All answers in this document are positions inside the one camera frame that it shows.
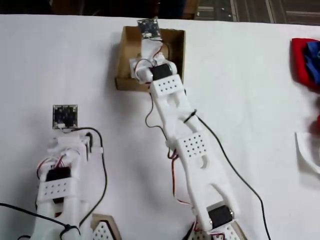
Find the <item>robotic arm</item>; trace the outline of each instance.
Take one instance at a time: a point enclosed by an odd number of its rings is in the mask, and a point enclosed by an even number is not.
[[[138,27],[142,34],[141,57],[129,60],[131,76],[140,84],[149,84],[166,145],[182,162],[192,211],[202,230],[209,235],[224,232],[224,227],[234,221],[234,212],[239,212],[231,185],[188,101],[176,65],[161,52],[157,19],[140,20]],[[178,134],[180,125],[185,134]]]

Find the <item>floor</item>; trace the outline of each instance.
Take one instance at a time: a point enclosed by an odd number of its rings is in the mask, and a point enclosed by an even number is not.
[[[200,0],[196,19],[320,26],[320,0]]]

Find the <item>hole pattern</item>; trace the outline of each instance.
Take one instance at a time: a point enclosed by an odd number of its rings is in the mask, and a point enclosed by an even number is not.
[[[183,89],[182,83],[178,84],[178,80],[174,77],[167,77],[163,80],[157,80],[154,86],[157,88],[156,91],[162,95],[172,94],[177,90]]]
[[[202,156],[206,153],[206,144],[201,134],[196,134],[183,140],[184,150],[187,152],[187,157],[193,158]]]
[[[92,240],[113,240],[108,225],[105,222],[100,222],[93,232]]]
[[[45,195],[46,198],[55,198],[55,197],[61,197],[61,193],[66,193],[68,187],[67,182],[62,183],[47,183],[47,185],[44,187],[43,195]]]

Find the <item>cardboard box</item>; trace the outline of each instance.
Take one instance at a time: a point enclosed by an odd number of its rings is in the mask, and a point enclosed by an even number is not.
[[[175,63],[183,82],[186,32],[184,30],[160,29],[163,42],[162,53]],[[131,78],[129,59],[141,52],[141,33],[137,26],[125,26],[122,31],[119,58],[116,65],[115,85],[118,90],[147,92],[148,86]]]

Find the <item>red wire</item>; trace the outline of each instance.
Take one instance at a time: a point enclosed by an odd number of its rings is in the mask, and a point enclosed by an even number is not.
[[[168,154],[167,154],[168,159],[174,159],[176,156],[177,156],[177,150],[176,149],[173,150],[173,153],[170,156],[170,148],[169,148],[169,151],[168,151]]]
[[[173,197],[176,198],[176,181],[175,181],[175,160],[177,160],[179,156],[176,154],[175,157],[171,161],[171,173],[172,173],[172,194]],[[188,204],[191,205],[187,201],[182,201],[180,199],[176,199],[181,204]]]
[[[210,235],[212,236],[222,236],[222,240],[226,240],[226,236],[223,232],[218,232],[218,233],[211,233]]]
[[[43,160],[43,161],[39,164],[38,168],[36,169],[36,176],[38,177],[38,179],[40,179],[40,177],[39,177],[39,170],[40,170],[41,166],[46,162],[46,160],[48,160],[48,158],[46,158],[45,160]]]
[[[58,167],[59,167],[59,165],[61,164],[62,158],[63,158],[64,156],[65,156],[65,155],[62,155],[62,156],[60,157],[60,159],[59,159],[59,161],[57,162],[55,168],[58,168]]]
[[[161,47],[159,48],[159,50],[153,55],[152,58],[155,58],[155,56],[156,56],[158,53],[160,53],[160,51],[162,50],[162,47],[163,47],[163,45],[161,45]]]

